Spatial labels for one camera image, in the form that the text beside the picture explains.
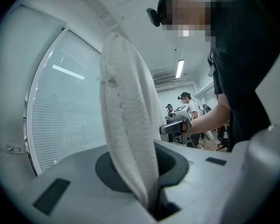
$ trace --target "window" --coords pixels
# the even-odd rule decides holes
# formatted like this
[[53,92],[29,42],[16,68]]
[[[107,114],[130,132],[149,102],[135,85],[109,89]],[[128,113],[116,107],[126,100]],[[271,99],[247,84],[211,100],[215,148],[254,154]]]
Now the window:
[[70,154],[105,144],[99,59],[67,29],[46,52],[27,105],[27,138],[38,174]]

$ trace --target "white towel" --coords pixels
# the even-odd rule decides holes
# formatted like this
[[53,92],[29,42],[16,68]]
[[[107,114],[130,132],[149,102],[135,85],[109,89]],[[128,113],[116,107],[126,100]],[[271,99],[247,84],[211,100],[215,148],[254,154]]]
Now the white towel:
[[151,74],[136,48],[118,33],[101,55],[101,107],[112,161],[142,205],[153,211],[158,168],[153,139],[166,124]]

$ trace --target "metal hinge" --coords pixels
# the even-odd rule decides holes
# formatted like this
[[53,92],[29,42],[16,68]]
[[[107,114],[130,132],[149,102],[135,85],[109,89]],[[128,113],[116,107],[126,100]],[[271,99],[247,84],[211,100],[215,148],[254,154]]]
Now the metal hinge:
[[25,148],[23,144],[5,144],[5,148],[0,147],[1,152],[10,154],[25,154]]

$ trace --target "person's arm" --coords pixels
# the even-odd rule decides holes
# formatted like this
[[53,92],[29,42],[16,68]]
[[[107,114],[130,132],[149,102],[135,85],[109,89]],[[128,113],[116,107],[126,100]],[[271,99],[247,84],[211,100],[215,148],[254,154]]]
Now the person's arm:
[[192,114],[193,114],[193,116],[194,116],[193,119],[196,119],[196,118],[198,117],[198,113],[197,113],[196,111],[193,111]]
[[224,94],[219,94],[218,105],[207,114],[193,119],[191,126],[191,135],[195,133],[204,133],[223,126],[230,119],[230,107]]

